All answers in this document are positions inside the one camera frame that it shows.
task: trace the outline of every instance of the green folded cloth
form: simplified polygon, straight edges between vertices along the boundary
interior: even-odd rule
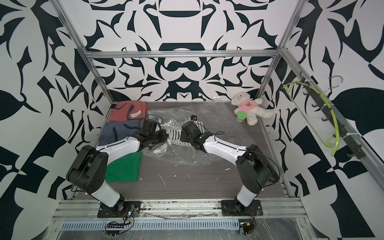
[[[107,166],[105,181],[133,182],[137,181],[141,163],[141,153],[134,152],[116,159]]]

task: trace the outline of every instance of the zip tie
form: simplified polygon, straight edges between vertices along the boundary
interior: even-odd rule
[[[327,104],[324,104],[321,108],[320,108],[320,110],[323,110],[323,108],[326,106]]]
[[[350,135],[359,135],[360,136],[360,134],[358,132],[347,132],[345,134],[345,136],[343,137],[343,139],[346,138],[347,136],[350,136]]]
[[[345,135],[350,136],[350,135],[360,135],[358,132],[348,132]]]

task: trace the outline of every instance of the aluminum frame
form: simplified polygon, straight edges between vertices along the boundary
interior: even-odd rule
[[[280,179],[283,180],[285,190],[287,191],[287,195],[288,195],[288,197],[295,197],[295,194],[293,193],[293,191],[290,187],[288,178],[285,176],[284,170],[283,170],[282,166],[280,165],[278,158],[276,157],[275,149],[273,148],[272,141],[269,137],[269,134],[268,134],[268,131],[266,129],[264,120],[261,117],[257,117],[257,119],[260,123],[260,127],[262,129],[262,133],[263,133],[263,136],[265,138],[265,142],[266,142],[266,145],[268,147],[268,150],[271,153],[271,158],[273,159],[273,161],[276,163],[276,165],[278,166],[278,168],[280,170]]]
[[[105,82],[103,78],[100,76],[99,71],[96,69],[96,66],[93,64],[91,59],[88,59],[88,57],[85,55],[84,51],[84,45],[81,42],[79,35],[77,34],[71,20],[69,19],[68,15],[66,14],[63,5],[61,4],[60,0],[49,0],[49,2],[52,4],[53,9],[55,10],[60,22],[63,24],[65,29],[68,32],[68,35],[70,36],[71,40],[73,41],[75,47],[80,53],[81,58],[85,62],[88,69],[93,74],[96,82],[101,88],[101,91],[103,92],[104,96],[108,99],[108,101],[112,104],[114,102],[113,97],[108,90],[107,86],[105,85]]]
[[[165,219],[240,219],[241,216],[223,216],[221,200],[229,199],[141,199],[141,212],[136,220]],[[300,198],[260,198],[264,215],[255,218],[294,218],[303,239],[313,239],[313,228]],[[65,221],[82,221],[83,223],[100,222],[97,200],[62,200],[46,230],[43,239],[56,239]]]
[[[286,49],[279,49],[279,54],[287,62],[288,66],[292,69],[295,75],[301,79],[312,79],[311,76],[304,70],[304,68],[296,61],[294,56]],[[314,82],[308,81],[311,86],[319,90],[321,93],[323,90]],[[327,96],[324,96],[330,103],[331,100]],[[333,105],[333,111],[336,115],[337,120],[344,125],[344,128],[348,133],[351,133],[351,137],[354,141],[361,145],[361,150],[366,154],[365,157],[361,158],[360,161],[372,175],[373,179],[377,182],[379,187],[384,191],[384,162],[379,158],[379,156],[373,151],[373,149],[368,145],[368,143],[361,137],[361,135],[351,126],[348,120],[341,114],[335,105]]]
[[[277,50],[204,50],[204,51],[86,51],[90,58],[184,58],[278,56]]]
[[[280,44],[277,47],[277,51],[278,52],[279,52],[279,49],[285,47],[287,42],[289,41],[289,39],[290,39],[290,37],[291,37],[291,35],[293,33],[293,30],[295,29],[297,23],[300,20],[300,15],[301,15],[301,13],[302,13],[302,11],[304,9],[304,6],[305,6],[305,4],[307,2],[308,2],[308,0],[298,0],[298,2],[296,4],[296,7],[295,7],[295,10],[293,11],[293,14],[292,14],[292,16],[290,18],[289,24],[287,25],[287,28],[284,31],[283,37],[282,37],[282,39],[280,41]],[[267,73],[265,74],[265,76],[264,76],[264,78],[262,80],[262,84],[261,84],[259,90],[257,91],[256,98],[260,98],[261,96],[263,96],[265,88],[269,84],[269,81],[272,78],[272,74],[275,71],[279,61],[280,61],[280,54],[279,54],[278,57],[275,57],[272,60],[272,63],[270,64],[270,66],[268,68],[268,71],[267,71]]]

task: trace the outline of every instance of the white teddy bear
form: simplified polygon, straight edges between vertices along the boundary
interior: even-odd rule
[[[244,111],[247,113],[247,123],[250,126],[253,126],[257,123],[257,116],[262,118],[270,118],[273,116],[272,109],[264,109],[259,105],[263,103],[262,98],[257,98],[255,100],[251,99],[251,95],[246,92],[239,92],[235,95],[235,97],[231,100],[231,104],[238,106],[234,110],[235,115],[239,111]]]

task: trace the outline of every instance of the patterned wallpaper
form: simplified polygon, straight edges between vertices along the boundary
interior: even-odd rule
[[[66,0],[90,51],[276,49],[297,0]],[[117,101],[256,95],[270,57],[96,59]]]
[[[93,51],[277,48],[297,0],[63,0]]]
[[[229,100],[256,96],[271,57],[115,58],[94,61],[116,101]]]
[[[310,0],[295,28],[288,50],[321,89],[343,84],[328,97],[377,154],[382,149],[384,110],[384,18],[382,1]],[[295,196],[300,196],[319,239],[383,239],[384,192],[351,150],[324,147],[282,88],[298,81],[284,60],[279,62],[264,97],[276,116],[265,119],[283,170]],[[293,97],[322,139],[334,128],[306,90]]]
[[[110,104],[47,0],[1,0],[0,61],[0,239],[39,238]]]

